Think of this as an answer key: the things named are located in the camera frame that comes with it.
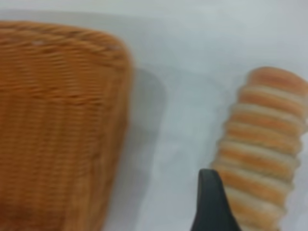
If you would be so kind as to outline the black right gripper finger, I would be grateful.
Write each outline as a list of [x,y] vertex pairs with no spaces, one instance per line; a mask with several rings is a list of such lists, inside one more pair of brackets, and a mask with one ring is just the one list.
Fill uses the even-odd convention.
[[217,171],[200,169],[191,231],[240,231]]

